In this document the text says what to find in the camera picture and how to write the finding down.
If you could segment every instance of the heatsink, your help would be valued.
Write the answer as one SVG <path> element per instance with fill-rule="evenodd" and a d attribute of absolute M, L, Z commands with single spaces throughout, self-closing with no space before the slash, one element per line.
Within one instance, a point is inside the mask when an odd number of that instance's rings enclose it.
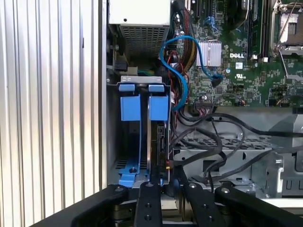
<path fill-rule="evenodd" d="M 222 43 L 219 41 L 203 41 L 199 43 L 204 66 L 221 66 Z M 201 67 L 200 55 L 197 53 L 196 65 Z"/>

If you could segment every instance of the blue latch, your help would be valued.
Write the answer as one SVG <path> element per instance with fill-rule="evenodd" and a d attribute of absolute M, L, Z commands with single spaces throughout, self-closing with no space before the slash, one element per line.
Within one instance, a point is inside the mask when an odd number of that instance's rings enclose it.
<path fill-rule="evenodd" d="M 134 91 L 134 84 L 120 84 L 119 91 Z"/>
<path fill-rule="evenodd" d="M 152 121 L 167 121 L 169 115 L 168 96 L 149 97 L 149 119 Z"/>
<path fill-rule="evenodd" d="M 164 85 L 150 84 L 148 86 L 149 92 L 164 92 Z"/>
<path fill-rule="evenodd" d="M 121 120 L 122 121 L 140 121 L 141 104 L 139 96 L 120 97 L 121 102 Z"/>

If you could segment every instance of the power supply vent grille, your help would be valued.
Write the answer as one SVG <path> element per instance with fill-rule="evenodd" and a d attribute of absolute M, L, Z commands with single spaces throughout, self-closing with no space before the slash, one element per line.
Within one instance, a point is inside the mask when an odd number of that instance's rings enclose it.
<path fill-rule="evenodd" d="M 168 26 L 120 26 L 131 56 L 157 57 Z"/>

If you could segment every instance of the black plastic arm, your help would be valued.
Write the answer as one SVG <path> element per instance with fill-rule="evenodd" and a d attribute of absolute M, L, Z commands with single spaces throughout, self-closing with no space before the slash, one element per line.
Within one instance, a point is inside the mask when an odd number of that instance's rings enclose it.
<path fill-rule="evenodd" d="M 67 207 L 32 227 L 107 226 L 108 207 L 120 203 L 128 196 L 128 189 L 109 185 L 106 189 Z"/>
<path fill-rule="evenodd" d="M 198 183 L 186 183 L 183 190 L 187 201 L 190 202 L 198 226 L 227 226 L 214 203 L 213 193 L 203 190 Z"/>
<path fill-rule="evenodd" d="M 303 226 L 303 218 L 230 186 L 218 187 L 215 198 L 217 202 L 245 216 L 253 226 Z"/>
<path fill-rule="evenodd" d="M 140 186 L 134 227 L 161 226 L 161 187 L 156 183 L 144 182 Z"/>

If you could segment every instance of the black cable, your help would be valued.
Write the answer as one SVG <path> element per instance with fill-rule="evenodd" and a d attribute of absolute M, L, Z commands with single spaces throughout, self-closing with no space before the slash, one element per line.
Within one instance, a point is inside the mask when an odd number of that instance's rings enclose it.
<path fill-rule="evenodd" d="M 176 132 L 176 121 L 175 121 L 175 113 L 171 112 L 171 116 L 172 116 L 172 130 L 174 132 L 174 134 L 176 135 L 176 137 L 178 137 L 177 132 Z M 207 146 L 207 145 L 201 145 L 201 144 L 197 144 L 197 143 L 193 143 L 193 142 L 188 142 L 185 139 L 181 139 L 180 142 L 182 142 L 184 145 L 187 145 L 189 147 L 193 147 L 196 149 L 200 149 L 200 150 L 211 150 L 213 149 L 213 147 Z"/>
<path fill-rule="evenodd" d="M 195 127 L 197 125 L 199 125 L 201 122 L 207 120 L 207 119 L 211 119 L 212 117 L 224 117 L 227 119 L 232 120 L 233 122 L 236 122 L 238 124 L 240 124 L 241 126 L 243 126 L 244 128 L 248 129 L 249 131 L 258 134 L 258 135 L 263 135 L 263 136 L 279 136 L 279 137 L 303 137 L 303 133 L 299 133 L 299 132 L 285 132 L 285 131 L 262 131 L 262 130 L 258 130 L 253 128 L 252 126 L 246 124 L 245 122 L 241 121 L 239 118 L 236 118 L 230 114 L 226 114 L 226 113 L 210 113 L 206 116 L 200 117 L 200 120 L 198 120 L 196 123 L 189 125 L 190 127 Z"/>
<path fill-rule="evenodd" d="M 226 158 L 229 158 L 231 156 L 233 156 L 233 154 L 242 146 L 243 142 L 245 141 L 245 137 L 246 137 L 246 134 L 245 134 L 245 130 L 243 129 L 243 127 L 236 123 L 236 122 L 231 122 L 231 121 L 224 121 L 224 120 L 221 120 L 221 121 L 216 121 L 216 122 L 226 122 L 226 123 L 231 123 L 231 124 L 234 124 L 236 126 L 238 126 L 241 131 L 242 131 L 242 139 L 240 140 L 240 142 L 238 143 L 238 145 L 235 147 L 235 149 L 229 153 L 228 155 L 226 155 Z M 205 171 L 204 171 L 204 178 L 206 178 L 206 173 L 207 172 L 211 172 L 212 170 L 214 169 L 218 169 L 220 167 L 222 167 L 223 165 L 225 165 L 226 161 L 224 162 L 223 160 L 217 160 L 215 162 L 213 162 Z"/>
<path fill-rule="evenodd" d="M 219 136 L 219 133 L 218 133 L 218 130 L 217 130 L 215 124 L 214 124 L 213 118 L 212 118 L 212 125 L 213 125 L 213 128 L 214 128 L 214 131 L 215 131 L 216 135 L 217 135 L 218 137 L 220 137 L 220 136 Z M 221 151 L 221 152 L 219 153 L 219 155 L 220 155 L 221 158 L 222 158 L 223 165 L 225 165 L 225 163 L 226 163 L 226 161 L 227 161 L 227 156 L 226 156 L 226 154 L 225 154 L 223 151 Z M 211 166 L 214 166 L 214 165 L 210 165 L 207 169 L 209 169 L 209 175 L 208 175 L 208 176 L 209 176 L 209 183 L 210 183 L 210 187 L 211 187 L 211 192 L 213 193 L 213 192 L 214 192 L 214 183 L 213 183 L 212 175 L 211 175 L 211 173 L 210 173 L 210 171 L 212 170 L 212 167 L 211 167 Z"/>
<path fill-rule="evenodd" d="M 293 147 L 293 148 L 277 148 L 277 149 L 273 149 L 273 150 L 268 150 L 265 151 L 257 156 L 255 156 L 252 160 L 248 161 L 247 163 L 241 165 L 240 167 L 229 171 L 225 174 L 222 174 L 221 176 L 215 176 L 213 177 L 213 181 L 220 181 L 226 177 L 229 177 L 231 175 L 240 173 L 242 171 L 244 171 L 245 169 L 247 169 L 248 167 L 250 167 L 252 164 L 254 164 L 255 162 L 259 161 L 261 158 L 263 158 L 265 155 L 269 154 L 270 152 L 276 152 L 278 154 L 285 154 L 285 153 L 296 153 L 298 151 L 303 150 L 303 146 L 298 146 L 298 147 Z"/>
<path fill-rule="evenodd" d="M 198 154 L 195 154 L 185 160 L 182 160 L 182 161 L 172 161 L 174 166 L 185 166 L 185 165 L 188 165 L 194 161 L 197 161 L 199 159 L 202 159 L 202 158 L 205 158 L 205 157 L 209 157 L 209 156 L 213 156 L 213 155 L 218 155 L 222 149 L 223 149 L 223 146 L 222 146 L 222 141 L 220 139 L 220 137 L 216 136 L 214 133 L 212 132 L 209 132 L 207 130 L 204 130 L 204 129 L 200 129 L 200 128 L 191 128 L 191 129 L 187 129 L 185 130 L 184 132 L 182 132 L 180 135 L 178 135 L 170 144 L 169 146 L 169 152 L 172 151 L 172 149 L 175 147 L 175 145 L 181 141 L 182 138 L 184 138 L 186 135 L 188 135 L 189 133 L 193 132 L 194 130 L 198 131 L 199 133 L 213 139 L 217 146 L 216 147 L 209 147 L 209 149 L 207 149 L 205 152 L 202 152 L 202 153 L 198 153 Z"/>
<path fill-rule="evenodd" d="M 206 179 L 206 174 L 208 173 L 208 180 L 209 180 L 209 184 L 210 184 L 210 187 L 211 187 L 211 192 L 214 192 L 214 181 L 213 181 L 213 178 L 212 178 L 212 175 L 211 175 L 211 172 L 214 170 L 214 169 L 218 169 L 222 166 L 224 166 L 226 164 L 226 161 L 229 157 L 231 157 L 240 147 L 241 145 L 243 144 L 243 142 L 245 141 L 245 130 L 243 129 L 243 127 L 236 123 L 236 122 L 231 122 L 231 121 L 216 121 L 216 122 L 227 122 L 227 123 L 231 123 L 231 124 L 235 124 L 236 126 L 238 126 L 241 131 L 242 131 L 242 139 L 240 140 L 240 142 L 238 143 L 238 145 L 236 146 L 236 148 L 231 152 L 229 153 L 228 155 L 225 156 L 225 158 L 222 158 L 222 160 L 217 160 L 215 162 L 213 162 L 210 166 L 207 167 L 207 169 L 204 171 L 204 179 Z M 212 124 L 213 124 L 213 128 L 215 129 L 216 131 L 216 127 L 214 125 L 214 120 L 212 120 Z"/>

